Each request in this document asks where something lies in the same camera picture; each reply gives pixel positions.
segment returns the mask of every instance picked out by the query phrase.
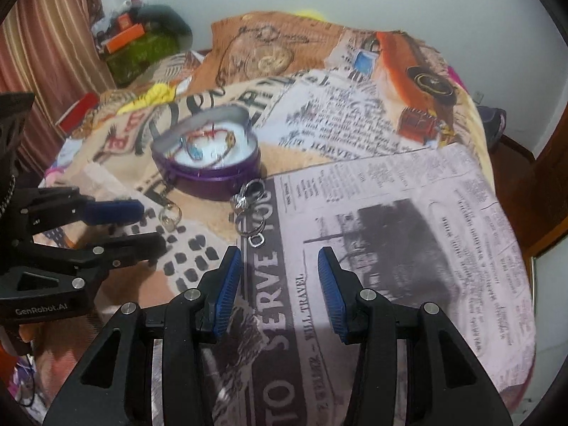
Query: silver bolt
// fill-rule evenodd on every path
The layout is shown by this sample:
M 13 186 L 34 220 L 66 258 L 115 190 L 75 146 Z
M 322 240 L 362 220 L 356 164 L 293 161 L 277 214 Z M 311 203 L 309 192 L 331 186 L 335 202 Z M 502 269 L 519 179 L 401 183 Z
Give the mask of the silver bolt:
M 377 292 L 371 289 L 363 289 L 359 292 L 359 296 L 365 301 L 373 301 L 377 297 Z
M 135 310 L 136 303 L 124 303 L 122 306 L 120 306 L 120 311 L 126 315 L 132 314 Z
M 189 289 L 184 293 L 184 298 L 188 301 L 195 301 L 201 296 L 201 292 L 198 289 Z
M 435 303 L 424 304 L 424 310 L 431 315 L 436 315 L 439 312 L 439 307 Z
M 84 287 L 84 280 L 81 277 L 75 277 L 71 282 L 71 285 L 73 285 L 74 289 L 80 290 Z

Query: wall outlet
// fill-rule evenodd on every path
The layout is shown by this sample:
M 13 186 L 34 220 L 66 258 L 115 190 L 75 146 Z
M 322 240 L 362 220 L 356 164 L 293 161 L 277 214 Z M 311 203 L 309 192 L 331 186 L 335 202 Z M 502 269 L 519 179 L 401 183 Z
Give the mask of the wall outlet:
M 481 91 L 475 91 L 471 98 L 473 99 L 473 102 L 475 102 L 477 105 L 480 105 L 481 101 L 484 100 L 484 96 L 485 95 Z

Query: striped curtain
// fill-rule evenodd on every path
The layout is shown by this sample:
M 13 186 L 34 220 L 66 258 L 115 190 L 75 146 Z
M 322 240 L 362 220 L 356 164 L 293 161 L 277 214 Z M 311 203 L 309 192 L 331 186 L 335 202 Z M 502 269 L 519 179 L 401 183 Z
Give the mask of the striped curtain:
M 26 170 L 51 165 L 64 140 L 55 123 L 73 103 L 114 88 L 90 33 L 100 8 L 100 0 L 18 0 L 0 26 L 0 92 L 36 94 L 18 151 Z

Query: yellow cloth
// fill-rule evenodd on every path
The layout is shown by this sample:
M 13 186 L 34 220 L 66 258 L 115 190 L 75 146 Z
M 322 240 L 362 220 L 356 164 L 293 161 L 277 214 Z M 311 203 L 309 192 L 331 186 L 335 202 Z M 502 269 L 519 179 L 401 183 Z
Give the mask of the yellow cloth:
M 124 104 L 118 109 L 117 115 L 133 110 L 143 109 L 149 105 L 164 104 L 171 102 L 175 98 L 175 86 L 169 86 L 167 83 L 156 83 L 146 93 L 134 99 L 134 101 Z

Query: yellow object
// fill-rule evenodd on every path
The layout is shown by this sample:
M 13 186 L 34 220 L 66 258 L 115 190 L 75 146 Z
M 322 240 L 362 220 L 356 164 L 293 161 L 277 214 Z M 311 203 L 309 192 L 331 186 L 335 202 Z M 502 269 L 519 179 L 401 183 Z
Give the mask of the yellow object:
M 169 86 L 167 83 L 156 83 L 146 93 L 134 99 L 134 101 L 124 104 L 118 112 L 132 112 L 133 110 L 143 109 L 149 105 L 164 104 L 175 99 L 175 87 Z
M 296 16 L 309 17 L 310 19 L 316 19 L 317 21 L 327 22 L 323 14 L 315 9 L 302 9 L 296 13 Z

